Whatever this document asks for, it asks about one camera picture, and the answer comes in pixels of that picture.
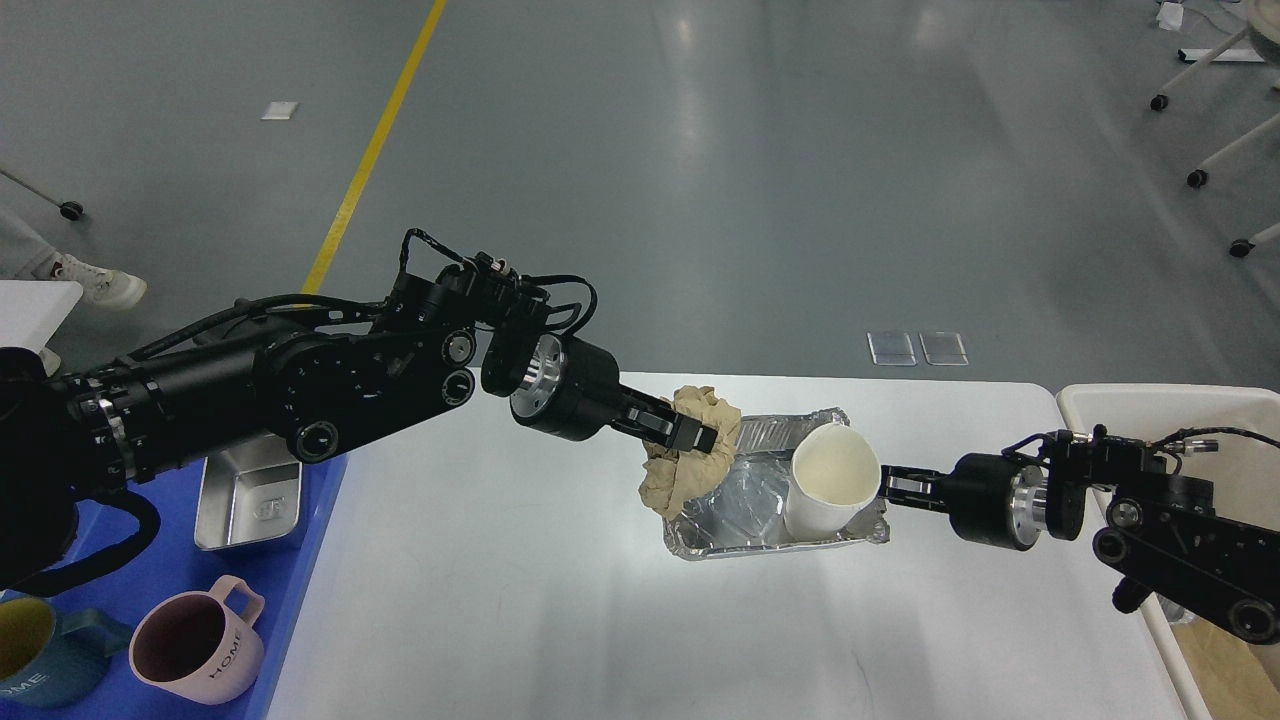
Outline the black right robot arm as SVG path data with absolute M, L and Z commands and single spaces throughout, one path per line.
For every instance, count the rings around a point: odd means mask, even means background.
M 1279 539 L 1275 530 L 1224 518 L 1213 483 L 1189 477 L 1183 460 L 1213 452 L 1220 436 L 1276 447 L 1243 428 L 1184 428 L 1155 441 L 1087 433 L 1036 433 L 997 454 L 966 454 L 948 471 L 884 465 L 879 496 L 943 514 L 964 541 L 1015 551 L 1042 536 L 1074 541 L 1088 495 L 1110 495 L 1093 555 L 1121 577 L 1119 612 L 1152 594 L 1249 644 L 1277 643 Z

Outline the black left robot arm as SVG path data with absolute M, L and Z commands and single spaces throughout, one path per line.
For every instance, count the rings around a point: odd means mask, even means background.
M 596 293 L 554 305 L 572 274 L 530 275 L 404 233 L 380 302 L 315 293 L 239 300 L 88 372 L 51 377 L 3 350 L 3 588 L 54 597 L 124 568 L 160 532 L 134 486 L 264 434 L 305 464 L 451 413 L 477 389 L 522 427 L 603 428 L 707 456 L 731 430 L 623 386 L 580 338 Z

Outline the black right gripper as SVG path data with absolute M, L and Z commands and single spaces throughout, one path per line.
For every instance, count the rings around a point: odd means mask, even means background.
M 881 487 L 888 503 L 947 512 L 964 541 L 1021 552 L 1044 529 L 1044 512 L 1036 507 L 1044 497 L 1043 470 L 1000 455 L 968 454 L 950 474 L 882 465 Z

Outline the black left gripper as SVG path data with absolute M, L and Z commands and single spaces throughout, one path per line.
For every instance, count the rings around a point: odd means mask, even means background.
M 509 410 L 521 427 L 568 441 L 609 427 L 675 452 L 705 452 L 719 438 L 669 401 L 622 386 L 613 354 L 566 334 L 539 337 Z

